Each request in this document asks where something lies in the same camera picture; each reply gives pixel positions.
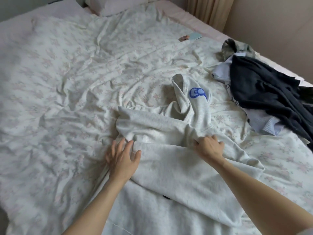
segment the left hand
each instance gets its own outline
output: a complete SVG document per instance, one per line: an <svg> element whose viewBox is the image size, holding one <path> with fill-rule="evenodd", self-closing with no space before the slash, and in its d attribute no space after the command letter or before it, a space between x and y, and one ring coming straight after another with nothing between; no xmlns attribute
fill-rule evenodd
<svg viewBox="0 0 313 235"><path fill-rule="evenodd" d="M116 141L114 140L112 142L111 152L107 153L105 156L106 162L110 168L109 180L115 180L123 184L125 184L135 173L141 157L141 150L139 150L136 152L135 158L132 161L130 158L130 150L134 141L129 141L123 150L124 142L125 138L122 138L116 146Z"/></svg>

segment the curtain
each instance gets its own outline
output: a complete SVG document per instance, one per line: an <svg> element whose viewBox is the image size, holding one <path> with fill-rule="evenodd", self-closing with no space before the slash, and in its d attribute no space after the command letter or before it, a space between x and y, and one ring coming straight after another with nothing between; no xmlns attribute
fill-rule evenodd
<svg viewBox="0 0 313 235"><path fill-rule="evenodd" d="M223 31L234 0L188 0L187 11L218 31Z"/></svg>

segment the embroidered logo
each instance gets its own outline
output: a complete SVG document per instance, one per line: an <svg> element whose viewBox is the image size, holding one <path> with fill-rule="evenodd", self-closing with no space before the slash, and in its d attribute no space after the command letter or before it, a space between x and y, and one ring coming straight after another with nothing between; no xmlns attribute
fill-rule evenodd
<svg viewBox="0 0 313 235"><path fill-rule="evenodd" d="M205 98L208 99L207 95L205 94L205 92L202 88L197 88L197 87L192 88L189 92L189 95L191 98L197 98L200 95L204 95Z"/></svg>

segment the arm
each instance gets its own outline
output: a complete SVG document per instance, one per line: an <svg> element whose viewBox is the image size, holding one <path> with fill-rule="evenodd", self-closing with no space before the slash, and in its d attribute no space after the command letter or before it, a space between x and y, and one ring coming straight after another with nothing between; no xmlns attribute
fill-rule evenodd
<svg viewBox="0 0 313 235"><path fill-rule="evenodd" d="M199 138L195 150L224 179L263 235L296 235L313 227L313 215L223 158L224 143L215 135Z"/></svg>
<svg viewBox="0 0 313 235"><path fill-rule="evenodd" d="M113 141L111 153L105 159L109 164L110 178L100 193L88 205L81 216L63 233L63 235L101 235L106 220L112 209L113 203L120 190L131 178L138 168L141 151L137 151L135 159L130 159L129 153L133 141L126 144L122 150L125 139L123 138L115 149Z"/></svg>

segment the white pillow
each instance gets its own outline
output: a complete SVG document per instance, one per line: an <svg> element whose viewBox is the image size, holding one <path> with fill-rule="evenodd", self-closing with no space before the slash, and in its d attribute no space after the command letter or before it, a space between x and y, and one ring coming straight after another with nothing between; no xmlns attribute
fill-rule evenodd
<svg viewBox="0 0 313 235"><path fill-rule="evenodd" d="M85 0L85 3L98 15L109 16L152 1L157 0Z"/></svg>

